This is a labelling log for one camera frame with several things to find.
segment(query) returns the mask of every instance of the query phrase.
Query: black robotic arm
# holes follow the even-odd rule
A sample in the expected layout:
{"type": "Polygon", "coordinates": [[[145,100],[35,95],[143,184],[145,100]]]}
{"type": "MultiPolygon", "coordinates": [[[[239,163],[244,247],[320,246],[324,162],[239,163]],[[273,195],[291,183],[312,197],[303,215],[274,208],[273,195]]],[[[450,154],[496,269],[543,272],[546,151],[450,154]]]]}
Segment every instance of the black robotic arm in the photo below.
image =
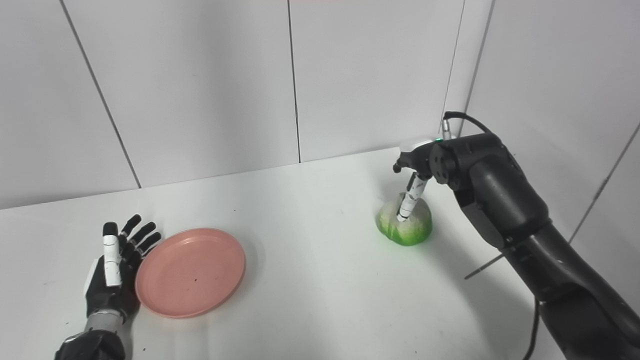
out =
{"type": "Polygon", "coordinates": [[[394,171],[410,167],[453,190],[478,233],[504,254],[534,294],[567,359],[640,359],[640,318],[560,235],[518,163],[483,129],[401,153],[394,171]]]}

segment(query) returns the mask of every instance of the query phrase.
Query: robot finger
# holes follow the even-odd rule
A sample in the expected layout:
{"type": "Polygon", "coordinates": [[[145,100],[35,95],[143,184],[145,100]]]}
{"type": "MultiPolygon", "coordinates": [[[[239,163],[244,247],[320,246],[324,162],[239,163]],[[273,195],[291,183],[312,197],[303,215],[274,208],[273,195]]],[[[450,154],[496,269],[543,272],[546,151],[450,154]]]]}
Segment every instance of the robot finger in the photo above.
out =
{"type": "Polygon", "coordinates": [[[133,228],[138,226],[138,224],[140,224],[141,221],[142,221],[142,217],[139,214],[133,215],[124,225],[124,227],[122,228],[122,231],[120,231],[120,235],[124,236],[125,239],[128,238],[129,235],[131,234],[131,231],[133,231],[133,228]]]}
{"type": "Polygon", "coordinates": [[[151,236],[140,243],[140,246],[138,246],[138,248],[133,252],[129,260],[129,264],[131,265],[131,268],[134,270],[134,272],[138,271],[138,267],[140,267],[140,264],[149,252],[149,249],[158,244],[161,238],[162,235],[160,235],[160,233],[153,233],[151,236]]]}
{"type": "Polygon", "coordinates": [[[133,246],[137,246],[142,239],[144,239],[147,235],[149,235],[153,230],[156,229],[156,223],[150,222],[147,225],[144,225],[134,236],[131,236],[129,239],[129,243],[132,243],[133,246]]]}

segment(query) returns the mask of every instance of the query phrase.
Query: white finger segment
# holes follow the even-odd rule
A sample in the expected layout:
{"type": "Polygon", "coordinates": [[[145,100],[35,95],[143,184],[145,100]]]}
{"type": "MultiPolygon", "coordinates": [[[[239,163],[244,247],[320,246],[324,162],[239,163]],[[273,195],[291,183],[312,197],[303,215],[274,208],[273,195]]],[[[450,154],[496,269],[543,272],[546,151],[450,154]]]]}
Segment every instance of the white finger segment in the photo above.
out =
{"type": "Polygon", "coordinates": [[[400,204],[400,208],[396,215],[398,221],[404,222],[411,215],[411,212],[413,212],[413,208],[415,208],[416,203],[418,203],[418,199],[422,196],[426,185],[426,180],[422,180],[416,174],[412,176],[409,189],[404,193],[404,198],[402,199],[402,203],[400,204]]]}
{"type": "Polygon", "coordinates": [[[102,237],[104,249],[104,279],[107,286],[120,286],[120,246],[115,235],[105,235],[102,237]]]}

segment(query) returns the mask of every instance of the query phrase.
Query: table surface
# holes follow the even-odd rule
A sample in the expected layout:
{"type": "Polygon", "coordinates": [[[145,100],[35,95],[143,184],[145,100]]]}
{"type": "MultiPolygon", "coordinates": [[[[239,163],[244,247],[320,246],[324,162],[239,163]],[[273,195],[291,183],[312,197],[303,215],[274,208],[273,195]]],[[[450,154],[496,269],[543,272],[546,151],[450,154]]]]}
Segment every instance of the table surface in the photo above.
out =
{"type": "Polygon", "coordinates": [[[234,235],[246,252],[238,290],[217,309],[172,320],[142,308],[133,359],[520,359],[533,299],[446,186],[424,198],[434,231],[402,247],[374,216],[406,187],[385,149],[242,174],[0,211],[0,357],[52,359],[85,323],[83,285],[102,225],[139,213],[169,236],[234,235]]]}

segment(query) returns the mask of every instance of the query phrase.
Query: black fingertip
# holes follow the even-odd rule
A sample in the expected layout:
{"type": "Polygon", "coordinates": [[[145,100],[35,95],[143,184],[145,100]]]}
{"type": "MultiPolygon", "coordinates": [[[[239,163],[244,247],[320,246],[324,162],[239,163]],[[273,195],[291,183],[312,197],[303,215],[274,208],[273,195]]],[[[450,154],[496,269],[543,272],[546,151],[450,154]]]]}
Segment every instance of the black fingertip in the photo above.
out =
{"type": "Polygon", "coordinates": [[[137,245],[142,239],[145,238],[145,236],[149,235],[155,229],[156,223],[150,222],[140,228],[140,230],[138,230],[138,232],[134,236],[131,236],[130,241],[133,242],[134,245],[137,245]]]}
{"type": "Polygon", "coordinates": [[[158,232],[151,234],[148,238],[145,239],[145,241],[141,242],[138,245],[138,250],[142,254],[144,254],[145,252],[147,252],[148,249],[150,249],[153,245],[159,242],[161,238],[162,238],[162,235],[160,235],[160,233],[158,232]]]}
{"type": "Polygon", "coordinates": [[[104,223],[104,226],[102,227],[102,235],[103,236],[107,236],[107,235],[116,236],[116,235],[118,235],[118,224],[116,224],[114,222],[106,222],[106,223],[104,223]]]}
{"type": "Polygon", "coordinates": [[[140,224],[141,221],[142,221],[142,217],[139,214],[133,215],[129,219],[129,221],[127,221],[127,223],[124,225],[124,227],[122,228],[122,231],[127,234],[131,234],[131,231],[133,230],[133,228],[138,226],[138,224],[140,224]]]}

